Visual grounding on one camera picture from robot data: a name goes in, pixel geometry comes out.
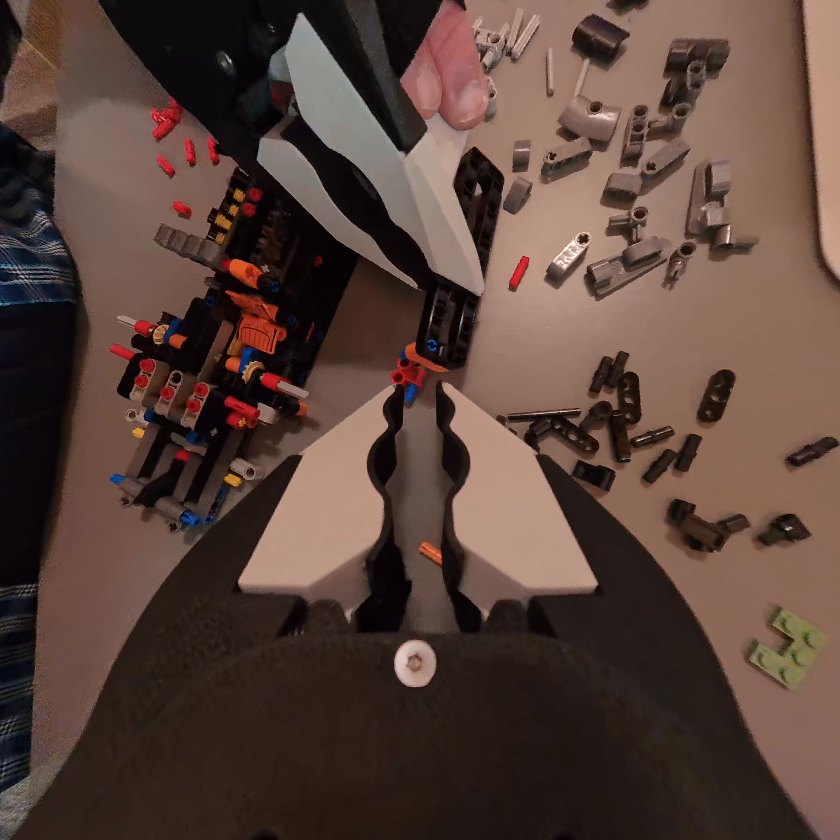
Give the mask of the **person's left hand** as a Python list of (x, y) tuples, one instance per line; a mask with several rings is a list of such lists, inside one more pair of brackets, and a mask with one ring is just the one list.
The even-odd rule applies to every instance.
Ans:
[(464, 8), (456, 2), (441, 2), (401, 78), (402, 88), (423, 119), (438, 114), (456, 131), (477, 126), (489, 106), (487, 77), (472, 30)]

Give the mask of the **group of red lego pins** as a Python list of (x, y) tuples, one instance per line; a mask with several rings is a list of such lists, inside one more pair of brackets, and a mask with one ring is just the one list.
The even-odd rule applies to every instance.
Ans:
[[(168, 106), (163, 109), (153, 108), (150, 111), (150, 118), (154, 124), (152, 129), (152, 138), (154, 142), (161, 145), (167, 138), (173, 135), (173, 132), (179, 130), (184, 109), (172, 97), (169, 98)], [(199, 161), (199, 146), (192, 137), (185, 136), (179, 141), (178, 147), (172, 147), (171, 153), (159, 152), (155, 156), (155, 163), (158, 169), (169, 180), (175, 179), (181, 169), (187, 171), (194, 170)], [(221, 162), (221, 150), (215, 138), (210, 136), (205, 141), (206, 151), (203, 152), (203, 157), (212, 166), (218, 166)], [(182, 152), (182, 163), (175, 164), (174, 150), (178, 149)], [(193, 217), (192, 208), (183, 201), (175, 200), (172, 204), (173, 212), (181, 219), (188, 220)]]

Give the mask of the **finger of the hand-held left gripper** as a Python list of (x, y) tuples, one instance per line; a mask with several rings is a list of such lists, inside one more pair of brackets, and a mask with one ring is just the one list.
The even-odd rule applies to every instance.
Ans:
[(276, 127), (309, 127), (358, 168), (435, 275), (482, 295), (485, 280), (454, 191), (467, 133), (418, 113), (425, 133), (410, 152), (400, 152), (302, 15), (272, 57), (272, 69), (280, 65), (288, 70), (295, 113)]
[(436, 287), (420, 247), (373, 186), (309, 127), (273, 128), (259, 141), (257, 161), (342, 245), (411, 287)]

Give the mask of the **person's dark navy garment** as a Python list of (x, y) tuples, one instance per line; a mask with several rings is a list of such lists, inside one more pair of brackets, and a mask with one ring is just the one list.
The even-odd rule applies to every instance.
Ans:
[(72, 378), (77, 307), (2, 306), (1, 585), (37, 582)]

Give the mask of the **black lego frame orange end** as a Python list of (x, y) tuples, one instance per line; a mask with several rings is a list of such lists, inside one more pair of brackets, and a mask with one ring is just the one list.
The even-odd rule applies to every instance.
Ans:
[[(462, 155), (455, 172), (454, 191), (476, 247), (483, 278), (487, 277), (503, 187), (503, 174), (477, 147), (469, 148)], [(439, 275), (420, 287), (425, 299), (415, 352), (422, 362), (445, 371), (463, 368), (476, 327), (481, 293), (464, 289)]]

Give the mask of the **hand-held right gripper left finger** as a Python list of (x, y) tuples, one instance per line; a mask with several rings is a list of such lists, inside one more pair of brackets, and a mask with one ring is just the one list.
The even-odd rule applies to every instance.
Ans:
[(239, 576), (242, 592), (402, 613), (403, 556), (387, 492), (402, 427), (403, 389), (390, 385), (303, 450)]

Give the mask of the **green lego plate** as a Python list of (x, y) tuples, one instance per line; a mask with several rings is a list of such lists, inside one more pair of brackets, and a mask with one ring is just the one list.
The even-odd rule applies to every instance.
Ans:
[(772, 648), (754, 639), (745, 660), (786, 690), (796, 691), (813, 670), (830, 637), (779, 605), (773, 610), (770, 627), (783, 637), (782, 645)]

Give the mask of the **pile of grey lego pieces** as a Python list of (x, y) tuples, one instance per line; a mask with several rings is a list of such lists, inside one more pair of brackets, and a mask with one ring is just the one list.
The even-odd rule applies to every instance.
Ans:
[[(587, 165), (594, 151), (608, 148), (623, 111), (588, 98), (583, 93), (589, 66), (609, 67), (623, 52), (629, 31), (599, 15), (589, 14), (573, 30), (572, 50), (583, 57), (574, 95), (559, 117), (563, 142), (546, 151), (540, 178), (553, 182), (571, 170)], [(728, 197), (732, 189), (729, 160), (702, 161), (696, 166), (686, 217), (687, 241), (671, 248), (666, 238), (647, 236), (648, 210), (636, 200), (672, 172), (690, 152), (684, 137), (686, 122), (710, 77), (720, 74), (730, 55), (725, 38), (677, 38), (668, 47), (665, 62), (667, 85), (659, 112), (640, 103), (627, 113), (620, 153), (621, 168), (607, 178), (602, 196), (609, 203), (627, 205), (608, 219), (607, 230), (626, 237), (617, 255), (600, 259), (585, 269), (585, 282), (593, 298), (602, 300), (630, 282), (666, 264), (665, 284), (681, 278), (699, 241), (711, 251), (750, 252), (760, 239), (740, 236), (732, 227)], [(478, 247), (479, 262), (487, 271), (500, 210), (516, 214), (532, 194), (533, 182), (522, 176), (529, 169), (532, 143), (513, 144), (514, 178), (505, 192), (500, 170), (477, 148), (462, 157), (455, 175), (455, 190), (468, 227)]]

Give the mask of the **pile of black lego pieces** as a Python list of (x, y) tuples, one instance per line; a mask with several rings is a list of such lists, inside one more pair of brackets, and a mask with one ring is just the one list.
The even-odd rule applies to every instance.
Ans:
[[(617, 464), (626, 465), (632, 460), (634, 450), (663, 443), (676, 431), (666, 425), (629, 437), (632, 427), (642, 419), (641, 382), (635, 372), (627, 370), (628, 353), (620, 352), (614, 358), (605, 356), (596, 368), (590, 386), (592, 395), (599, 395), (604, 387), (612, 391), (616, 402), (601, 400), (590, 406), (584, 414), (580, 408), (556, 409), (545, 412), (512, 413), (498, 415), (497, 422), (509, 431), (512, 426), (528, 424), (524, 442), (539, 451), (539, 442), (551, 434), (557, 435), (582, 455), (594, 455), (599, 444), (592, 435), (594, 427), (606, 426), (610, 435), (612, 453)], [(697, 421), (703, 425), (719, 422), (731, 399), (737, 377), (730, 369), (715, 371), (709, 378), (696, 412)], [(641, 476), (645, 485), (651, 486), (669, 469), (687, 473), (693, 465), (702, 441), (698, 434), (688, 434), (679, 448), (666, 448), (657, 456)], [(838, 439), (833, 436), (819, 438), (794, 453), (784, 462), (792, 468), (803, 467), (838, 449)], [(612, 488), (614, 470), (579, 460), (572, 476), (603, 492)], [(717, 521), (709, 521), (697, 514), (697, 506), (687, 500), (674, 499), (668, 505), (668, 522), (678, 530), (687, 548), (699, 553), (720, 552), (734, 534), (751, 527), (750, 520), (735, 514)], [(812, 536), (803, 520), (794, 513), (783, 513), (771, 519), (755, 537), (764, 547), (783, 543), (800, 543)]]

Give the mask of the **white book stand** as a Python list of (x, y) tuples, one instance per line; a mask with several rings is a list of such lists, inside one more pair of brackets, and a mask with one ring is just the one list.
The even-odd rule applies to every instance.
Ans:
[(801, 1), (813, 180), (823, 262), (839, 278), (839, 2)]

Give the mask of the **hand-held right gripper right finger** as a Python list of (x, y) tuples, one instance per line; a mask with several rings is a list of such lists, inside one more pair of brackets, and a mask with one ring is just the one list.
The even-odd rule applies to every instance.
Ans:
[(448, 383), (436, 385), (436, 422), (450, 481), (440, 549), (455, 609), (592, 594), (595, 574), (535, 451)]

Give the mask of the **multicoloured lego car assembly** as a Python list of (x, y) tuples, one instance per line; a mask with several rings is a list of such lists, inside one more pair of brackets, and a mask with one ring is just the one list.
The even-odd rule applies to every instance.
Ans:
[(138, 441), (110, 482), (171, 532), (212, 525), (232, 490), (265, 474), (249, 456), (258, 430), (307, 415), (305, 384), (356, 261), (238, 167), (207, 223), (202, 237), (165, 224), (154, 236), (209, 271), (203, 294), (182, 315), (119, 317), (131, 339), (110, 347)]

